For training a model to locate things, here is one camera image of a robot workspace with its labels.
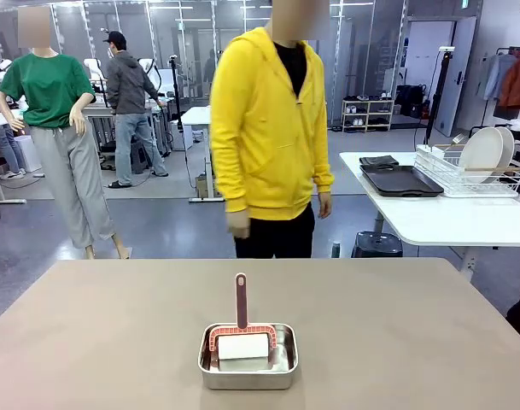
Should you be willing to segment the person's right hand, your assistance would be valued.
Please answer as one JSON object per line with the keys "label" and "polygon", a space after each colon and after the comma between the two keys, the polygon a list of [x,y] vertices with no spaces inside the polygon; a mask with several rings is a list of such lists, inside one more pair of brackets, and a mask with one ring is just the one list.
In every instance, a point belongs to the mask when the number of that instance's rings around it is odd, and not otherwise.
{"label": "person's right hand", "polygon": [[225,214],[228,230],[234,238],[246,239],[250,233],[250,218],[246,209]]}

